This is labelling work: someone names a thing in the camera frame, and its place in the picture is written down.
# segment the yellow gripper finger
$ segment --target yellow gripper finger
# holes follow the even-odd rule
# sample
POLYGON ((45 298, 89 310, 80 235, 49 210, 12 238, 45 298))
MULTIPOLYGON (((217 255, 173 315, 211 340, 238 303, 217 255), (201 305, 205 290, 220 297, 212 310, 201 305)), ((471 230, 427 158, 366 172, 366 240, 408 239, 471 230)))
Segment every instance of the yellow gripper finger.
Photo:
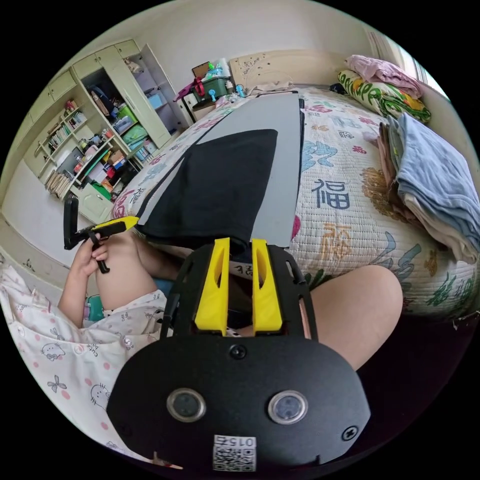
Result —
POLYGON ((278 332, 282 328, 275 278, 265 240, 251 241, 253 260, 253 333, 278 332))
POLYGON ((230 239, 215 240, 195 317, 199 330, 221 332, 224 337, 229 309, 229 261, 230 239))
POLYGON ((93 230, 101 229, 103 227, 109 227, 114 224, 119 224, 123 222, 125 224, 125 230, 130 230, 134 227, 138 222, 139 218, 137 216, 123 216, 122 218, 115 218, 114 220, 109 220, 104 223, 99 223, 93 227, 93 230))

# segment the quilted bedspread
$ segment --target quilted bedspread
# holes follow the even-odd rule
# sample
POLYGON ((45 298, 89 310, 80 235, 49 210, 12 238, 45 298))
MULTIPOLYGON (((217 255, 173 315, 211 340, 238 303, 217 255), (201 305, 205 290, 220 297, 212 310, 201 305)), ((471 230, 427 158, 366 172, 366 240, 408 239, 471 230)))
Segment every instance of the quilted bedspread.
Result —
MULTIPOLYGON (((376 142, 382 117, 337 93, 314 87, 299 93, 305 102, 305 126, 289 252, 310 287, 357 267, 381 265, 400 281, 405 313, 463 314, 480 286, 480 262, 456 262, 450 251, 393 211, 376 142)), ((136 215, 144 198, 189 146, 248 101, 221 106, 185 131, 124 189, 113 217, 136 215)), ((248 277, 252 267, 232 262, 230 271, 248 277)))

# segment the pink cloth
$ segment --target pink cloth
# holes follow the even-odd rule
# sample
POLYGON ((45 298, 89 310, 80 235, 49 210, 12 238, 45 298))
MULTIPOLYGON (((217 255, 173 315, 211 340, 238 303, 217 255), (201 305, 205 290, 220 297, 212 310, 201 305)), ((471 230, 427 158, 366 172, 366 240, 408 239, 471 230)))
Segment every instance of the pink cloth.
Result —
POLYGON ((358 73, 366 82, 391 84, 402 89, 413 99, 419 99, 422 96, 420 84, 389 61, 363 55, 351 55, 345 60, 345 63, 350 70, 358 73))

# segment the headboard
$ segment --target headboard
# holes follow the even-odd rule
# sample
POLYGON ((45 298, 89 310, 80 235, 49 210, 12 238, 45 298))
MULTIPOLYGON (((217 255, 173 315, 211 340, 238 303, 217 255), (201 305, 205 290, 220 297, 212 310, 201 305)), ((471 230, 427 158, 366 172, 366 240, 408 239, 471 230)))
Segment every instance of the headboard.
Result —
POLYGON ((234 82, 244 90, 270 82, 294 85, 331 85, 347 55, 317 50, 273 50, 239 56, 230 60, 234 82))

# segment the screw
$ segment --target screw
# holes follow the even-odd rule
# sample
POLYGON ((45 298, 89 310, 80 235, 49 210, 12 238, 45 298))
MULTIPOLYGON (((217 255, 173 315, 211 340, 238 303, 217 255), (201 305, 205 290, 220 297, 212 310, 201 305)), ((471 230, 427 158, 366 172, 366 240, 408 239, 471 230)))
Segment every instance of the screw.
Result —
POLYGON ((357 433, 359 432, 359 428, 355 425, 349 426, 342 434, 341 434, 341 439, 344 442, 349 442, 350 440, 353 440, 356 436, 357 433))
POLYGON ((243 345, 233 345, 230 348, 230 356, 235 360, 244 359, 247 356, 247 349, 243 345))

